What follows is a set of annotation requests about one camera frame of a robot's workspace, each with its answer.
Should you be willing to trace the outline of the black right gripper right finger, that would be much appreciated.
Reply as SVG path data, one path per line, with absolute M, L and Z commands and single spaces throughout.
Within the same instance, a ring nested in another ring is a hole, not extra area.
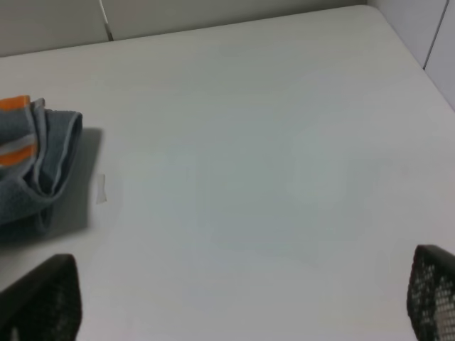
M 414 251 L 407 314 L 418 340 L 454 340 L 454 255 L 436 245 Z

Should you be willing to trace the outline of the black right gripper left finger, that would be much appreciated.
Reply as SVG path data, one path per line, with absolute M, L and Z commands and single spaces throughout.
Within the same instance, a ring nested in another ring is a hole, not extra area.
M 75 257 L 56 254 L 1 291 L 2 340 L 75 340 L 82 297 Z

